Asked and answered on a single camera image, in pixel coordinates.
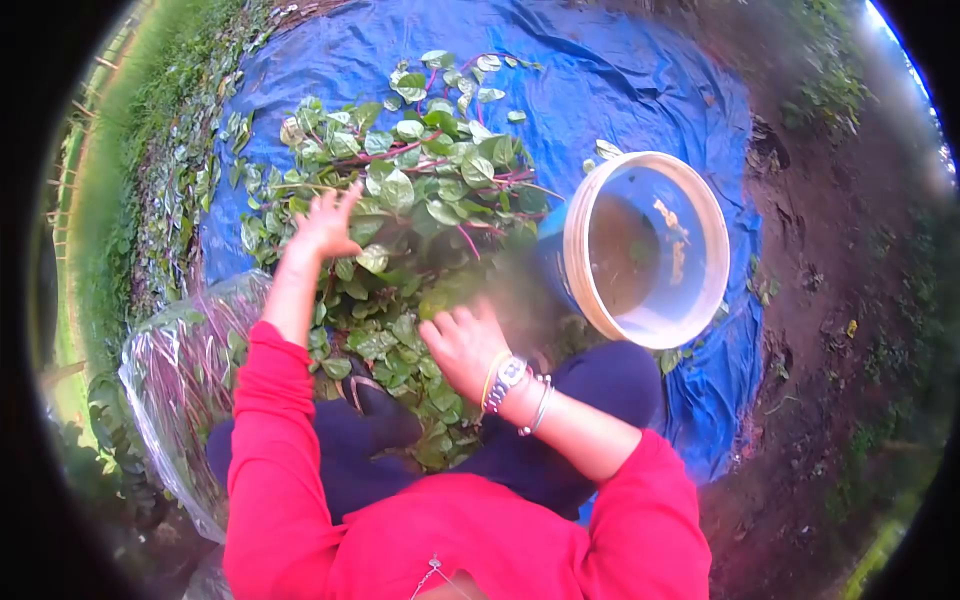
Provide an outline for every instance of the necklace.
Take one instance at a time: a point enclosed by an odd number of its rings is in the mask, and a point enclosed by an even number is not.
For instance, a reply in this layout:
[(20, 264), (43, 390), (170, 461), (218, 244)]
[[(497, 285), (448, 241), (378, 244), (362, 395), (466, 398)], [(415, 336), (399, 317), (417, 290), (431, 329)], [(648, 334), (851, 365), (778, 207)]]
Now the necklace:
[(467, 598), (467, 600), (470, 600), (470, 597), (467, 596), (467, 594), (464, 593), (462, 589), (458, 588), (455, 583), (450, 581), (450, 578), (444, 575), (444, 572), (440, 570), (440, 567), (443, 566), (444, 564), (437, 560), (436, 552), (433, 553), (433, 558), (430, 559), (430, 561), (427, 564), (430, 565), (430, 570), (427, 571), (426, 575), (423, 576), (423, 579), (420, 580), (420, 583), (417, 584), (417, 589), (414, 590), (414, 595), (410, 596), (410, 600), (413, 600), (414, 598), (417, 597), (417, 594), (420, 593), (420, 589), (423, 587), (423, 584), (425, 584), (426, 580), (430, 578), (430, 575), (433, 575), (434, 573), (440, 573), (440, 576), (446, 579), (447, 583), (451, 584), (454, 589), (460, 592), (460, 595)]

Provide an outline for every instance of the blue tarp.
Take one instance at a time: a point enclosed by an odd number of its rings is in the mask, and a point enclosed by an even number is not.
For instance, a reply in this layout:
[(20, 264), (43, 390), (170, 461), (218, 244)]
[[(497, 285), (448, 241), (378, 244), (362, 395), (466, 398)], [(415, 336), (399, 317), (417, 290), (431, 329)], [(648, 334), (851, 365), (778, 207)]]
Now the blue tarp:
[[(523, 137), (539, 184), (572, 197), (584, 159), (595, 158), (596, 138), (626, 152), (658, 150), (686, 161), (713, 188), (727, 221), (732, 255), (725, 301), (731, 314), (667, 376), (660, 430), (694, 481), (706, 483), (726, 471), (739, 420), (760, 379), (762, 309), (746, 290), (750, 255), (760, 249), (760, 218), (741, 184), (751, 128), (746, 92), (682, 36), (639, 18), (566, 5), (352, 2), (274, 36), (246, 59), (244, 84), (228, 101), (222, 127), (234, 111), (255, 109), (242, 156), (285, 171), (293, 160), (278, 139), (280, 123), (304, 96), (314, 94), (326, 107), (379, 101), (390, 93), (388, 77), (401, 58), (443, 49), (462, 63), (483, 52), (505, 52), (545, 70), (504, 65), (489, 74), (486, 84), (507, 96), (484, 105), (485, 121), (494, 131)], [(434, 89), (431, 97), (439, 96), (442, 86)], [(527, 121), (509, 124), (507, 112), (519, 108)], [(384, 111), (375, 129), (389, 129), (397, 119)], [(220, 140), (215, 152), (226, 173), (234, 157)], [(202, 223), (207, 282), (252, 265), (240, 243), (239, 218), (248, 210), (243, 186), (230, 189), (222, 177)]]

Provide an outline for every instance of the white rim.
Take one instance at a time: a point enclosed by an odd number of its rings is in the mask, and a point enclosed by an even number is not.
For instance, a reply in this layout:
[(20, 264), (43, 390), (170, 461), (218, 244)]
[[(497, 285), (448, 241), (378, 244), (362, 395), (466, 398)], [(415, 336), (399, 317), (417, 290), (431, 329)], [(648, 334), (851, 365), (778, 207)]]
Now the white rim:
[[(590, 268), (588, 240), (593, 205), (604, 181), (613, 171), (627, 163), (654, 169), (669, 177), (680, 186), (690, 199), (701, 222), (705, 225), (719, 225), (719, 227), (704, 228), (708, 246), (707, 280), (700, 291), (700, 295), (694, 301), (694, 308), (690, 311), (691, 315), (699, 313), (699, 316), (696, 318), (688, 316), (684, 318), (681, 324), (678, 324), (677, 329), (658, 335), (628, 334), (616, 322), (604, 303), (600, 301), (596, 282), (593, 279), (593, 272)], [(583, 289), (581, 286), (571, 285), (570, 287), (577, 303), (582, 308), (588, 309), (584, 312), (588, 315), (588, 319), (593, 326), (597, 327), (608, 338), (632, 340), (650, 349), (675, 348), (699, 335), (710, 324), (713, 315), (720, 306), (720, 302), (723, 301), (727, 289), (727, 279), (730, 275), (730, 238), (727, 233), (727, 225), (716, 197), (700, 175), (682, 160), (668, 154), (652, 151), (629, 153), (608, 160), (591, 171), (581, 182), (576, 196), (582, 198), (583, 201), (574, 210), (567, 213), (564, 223), (564, 263), (575, 265), (577, 254), (582, 256), (579, 267), (584, 274), (589, 295), (587, 298), (582, 298), (584, 294), (577, 293), (578, 290)], [(577, 227), (575, 223), (581, 220), (583, 224)], [(603, 322), (596, 323), (594, 319), (591, 319), (591, 312), (600, 312), (603, 315)]]

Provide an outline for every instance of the red sweater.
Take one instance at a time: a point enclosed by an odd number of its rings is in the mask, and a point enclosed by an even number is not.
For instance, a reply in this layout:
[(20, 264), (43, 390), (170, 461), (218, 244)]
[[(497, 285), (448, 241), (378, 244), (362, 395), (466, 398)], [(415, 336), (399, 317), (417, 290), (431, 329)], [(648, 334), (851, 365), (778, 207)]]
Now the red sweater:
[[(239, 600), (409, 598), (433, 557), (490, 598), (707, 598), (697, 496), (661, 437), (600, 485), (589, 530), (477, 475), (424, 477), (333, 527), (306, 351), (251, 330), (236, 392), (224, 569)], [(421, 594), (444, 583), (432, 575)]]

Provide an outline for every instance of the bundle of vegetables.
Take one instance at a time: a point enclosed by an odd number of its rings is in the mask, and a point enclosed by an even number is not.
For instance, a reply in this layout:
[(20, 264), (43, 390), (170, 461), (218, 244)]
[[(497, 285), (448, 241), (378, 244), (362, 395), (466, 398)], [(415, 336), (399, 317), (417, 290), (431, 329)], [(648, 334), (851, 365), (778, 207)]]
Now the bundle of vegetables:
[(124, 345), (120, 378), (164, 486), (202, 535), (223, 540), (227, 494), (206, 463), (210, 429), (230, 416), (237, 369), (271, 278), (253, 270), (174, 302)]
[[(519, 137), (483, 124), (483, 105), (506, 94), (481, 85), (504, 63), (538, 64), (485, 54), (455, 68), (453, 55), (440, 50), (420, 61), (429, 77), (401, 61), (384, 85), (397, 96), (382, 103), (328, 111), (319, 98), (304, 98), (279, 132), (296, 167), (281, 173), (237, 158), (230, 182), (236, 186), (242, 176), (250, 194), (254, 212), (242, 217), (241, 237), (264, 268), (276, 263), (296, 230), (293, 216), (314, 195), (365, 183), (350, 221), (363, 253), (330, 261), (318, 281), (313, 369), (342, 379), (349, 371), (342, 351), (365, 358), (376, 380), (423, 422), (416, 458), (441, 469), (475, 447), (479, 416), (444, 382), (417, 334), (417, 318), (463, 300), (483, 280), (487, 256), (535, 244), (546, 195), (556, 194), (533, 183), (534, 160)], [(451, 92), (460, 94), (456, 102)], [(404, 103), (408, 109), (388, 131), (373, 128), (384, 109), (399, 112)], [(477, 118), (468, 118), (474, 111)], [(525, 118), (520, 110), (508, 116), (513, 123)]]

